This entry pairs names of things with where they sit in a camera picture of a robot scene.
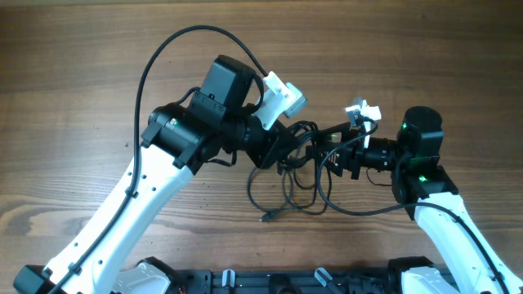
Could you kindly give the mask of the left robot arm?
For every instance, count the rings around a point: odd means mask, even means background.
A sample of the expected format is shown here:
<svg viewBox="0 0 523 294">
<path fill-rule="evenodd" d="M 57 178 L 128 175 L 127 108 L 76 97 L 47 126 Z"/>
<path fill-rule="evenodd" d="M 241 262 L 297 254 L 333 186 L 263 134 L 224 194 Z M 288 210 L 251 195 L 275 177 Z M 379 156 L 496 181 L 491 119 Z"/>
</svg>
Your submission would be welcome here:
<svg viewBox="0 0 523 294">
<path fill-rule="evenodd" d="M 306 97 L 275 73 L 258 75 L 218 56 L 188 106 L 170 103 L 150 115 L 126 174 L 86 226 L 45 265 L 26 265 L 13 286 L 19 293 L 181 293 L 175 274 L 154 262 L 123 263 L 164 205 L 220 151 L 245 152 L 269 167 L 297 147 L 278 120 L 292 117 Z"/>
</svg>

